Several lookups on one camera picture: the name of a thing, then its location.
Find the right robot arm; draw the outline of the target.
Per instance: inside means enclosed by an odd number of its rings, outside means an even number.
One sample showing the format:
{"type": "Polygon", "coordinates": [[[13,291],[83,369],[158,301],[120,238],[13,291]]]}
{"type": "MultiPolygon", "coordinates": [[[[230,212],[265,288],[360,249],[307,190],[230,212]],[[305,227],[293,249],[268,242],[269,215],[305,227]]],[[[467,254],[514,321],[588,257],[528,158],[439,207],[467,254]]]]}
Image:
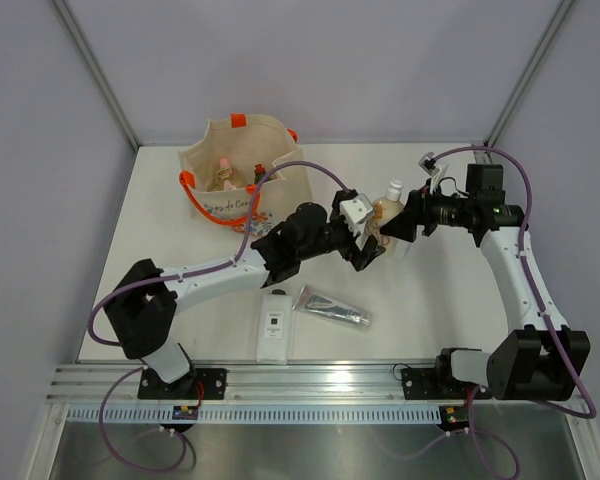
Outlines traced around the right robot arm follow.
{"type": "Polygon", "coordinates": [[[464,228],[494,275],[507,337],[491,353],[443,350],[432,375],[434,388],[454,397],[470,383],[498,400],[566,401],[589,355],[589,338],[571,329],[551,301],[535,262],[524,211],[505,202],[502,166],[468,166],[465,189],[465,195],[445,195],[437,181],[430,180],[411,191],[403,210],[380,230],[412,242],[439,226],[464,228]]]}

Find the white bottle black cap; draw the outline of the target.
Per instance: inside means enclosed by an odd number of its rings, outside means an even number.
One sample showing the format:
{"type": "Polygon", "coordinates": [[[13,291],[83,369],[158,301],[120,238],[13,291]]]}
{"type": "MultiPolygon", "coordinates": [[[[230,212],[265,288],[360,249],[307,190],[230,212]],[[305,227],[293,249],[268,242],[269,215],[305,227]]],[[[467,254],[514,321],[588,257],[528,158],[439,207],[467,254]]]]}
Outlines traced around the white bottle black cap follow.
{"type": "Polygon", "coordinates": [[[293,332],[293,298],[274,289],[262,298],[255,358],[261,364],[284,365],[289,359],[293,332]]]}

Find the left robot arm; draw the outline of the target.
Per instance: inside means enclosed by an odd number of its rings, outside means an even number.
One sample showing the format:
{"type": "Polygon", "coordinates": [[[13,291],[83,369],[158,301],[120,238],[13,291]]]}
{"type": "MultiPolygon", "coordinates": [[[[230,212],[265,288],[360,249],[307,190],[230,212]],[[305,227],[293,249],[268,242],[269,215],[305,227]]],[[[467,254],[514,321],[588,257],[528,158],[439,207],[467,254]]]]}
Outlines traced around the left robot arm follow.
{"type": "Polygon", "coordinates": [[[200,374],[170,335],[178,313],[217,297],[277,285],[297,275],[303,261],[331,252],[364,270],[385,251],[374,237],[357,245],[372,213],[362,197],[343,201],[332,213],[303,203],[237,258],[172,271],[150,259],[136,262],[103,309],[125,356],[142,364],[140,398],[180,400],[201,391],[200,374]]]}

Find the cream lotion bottle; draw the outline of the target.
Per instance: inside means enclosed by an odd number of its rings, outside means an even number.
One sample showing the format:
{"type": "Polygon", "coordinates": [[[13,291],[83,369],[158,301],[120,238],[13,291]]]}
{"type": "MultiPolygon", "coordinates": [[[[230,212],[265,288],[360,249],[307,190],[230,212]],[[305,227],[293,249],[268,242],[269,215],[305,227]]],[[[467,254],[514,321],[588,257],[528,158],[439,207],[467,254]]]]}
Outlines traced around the cream lotion bottle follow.
{"type": "Polygon", "coordinates": [[[373,202],[374,214],[365,227],[366,236],[381,235],[380,228],[403,210],[403,191],[403,182],[394,179],[388,184],[385,194],[373,202]]]}

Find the peach bottle pink cap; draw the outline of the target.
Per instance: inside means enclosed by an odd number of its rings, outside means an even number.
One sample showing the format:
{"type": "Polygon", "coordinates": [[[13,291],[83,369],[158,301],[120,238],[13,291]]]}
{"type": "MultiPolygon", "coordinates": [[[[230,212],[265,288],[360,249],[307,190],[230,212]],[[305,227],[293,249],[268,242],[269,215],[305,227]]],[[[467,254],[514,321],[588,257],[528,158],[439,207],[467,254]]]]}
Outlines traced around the peach bottle pink cap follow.
{"type": "Polygon", "coordinates": [[[235,169],[228,158],[220,158],[218,170],[208,187],[208,191],[237,190],[246,187],[239,170],[235,169]]]}

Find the green bottle red cap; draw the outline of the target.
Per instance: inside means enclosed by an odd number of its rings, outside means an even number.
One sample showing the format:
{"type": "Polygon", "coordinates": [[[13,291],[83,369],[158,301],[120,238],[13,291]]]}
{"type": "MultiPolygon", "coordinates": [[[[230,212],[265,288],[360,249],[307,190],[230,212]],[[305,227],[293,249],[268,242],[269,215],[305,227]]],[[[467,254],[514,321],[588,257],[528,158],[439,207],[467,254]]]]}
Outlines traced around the green bottle red cap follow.
{"type": "Polygon", "coordinates": [[[266,176],[266,169],[262,164],[254,167],[254,184],[258,184],[266,176]]]}

